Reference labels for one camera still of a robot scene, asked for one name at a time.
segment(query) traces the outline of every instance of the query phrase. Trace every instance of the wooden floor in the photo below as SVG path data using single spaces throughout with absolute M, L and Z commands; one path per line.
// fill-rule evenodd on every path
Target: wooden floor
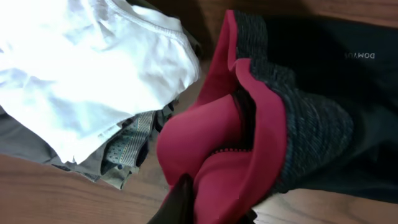
M 203 74 L 226 9 L 261 14 L 324 15 L 398 28 L 395 0 L 149 0 L 181 18 L 203 43 Z M 181 97 L 179 110 L 195 98 L 203 79 Z M 0 223 L 141 224 L 153 216 L 167 184 L 152 150 L 123 191 L 93 184 L 53 167 L 0 156 Z M 398 205 L 312 190 L 294 190 L 256 208 L 258 223 L 398 223 Z

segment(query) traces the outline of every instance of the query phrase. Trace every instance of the gray heathered fabric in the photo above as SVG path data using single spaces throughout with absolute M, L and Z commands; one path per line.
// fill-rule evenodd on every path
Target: gray heathered fabric
M 287 153 L 268 195 L 293 189 L 301 178 L 336 159 L 353 135 L 353 121 L 336 102 L 305 93 L 295 84 L 295 73 L 267 60 L 267 27 L 261 16 L 234 12 L 238 26 L 237 58 L 251 59 L 253 77 L 281 97 L 287 117 Z

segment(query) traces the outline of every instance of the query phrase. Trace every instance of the domyos logo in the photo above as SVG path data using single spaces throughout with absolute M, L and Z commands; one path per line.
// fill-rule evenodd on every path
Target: domyos logo
M 375 53 L 344 53 L 344 56 L 346 59 L 352 59 L 352 58 L 371 58 L 374 59 L 376 57 Z

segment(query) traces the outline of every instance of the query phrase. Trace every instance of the zipper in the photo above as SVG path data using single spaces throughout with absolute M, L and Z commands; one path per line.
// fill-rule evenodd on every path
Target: zipper
M 211 152 L 210 156 L 221 152 L 251 152 L 251 149 L 235 149 L 235 148 L 216 149 L 213 152 Z

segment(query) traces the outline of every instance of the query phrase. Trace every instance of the folded clothes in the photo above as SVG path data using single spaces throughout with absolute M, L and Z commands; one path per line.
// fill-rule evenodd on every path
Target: folded clothes
M 16 15 L 29 19 L 9 22 Z M 161 110 L 198 79 L 182 30 L 124 0 L 1 3 L 0 105 L 80 164 L 118 123 Z
M 65 171 L 74 171 L 93 182 L 103 179 L 122 189 L 127 177 L 137 172 L 146 158 L 149 150 L 148 140 L 152 134 L 156 113 L 146 112 L 128 119 L 123 123 L 120 132 L 112 136 L 82 163 L 77 164 L 63 163 L 43 139 L 0 107 L 0 154 L 53 165 Z

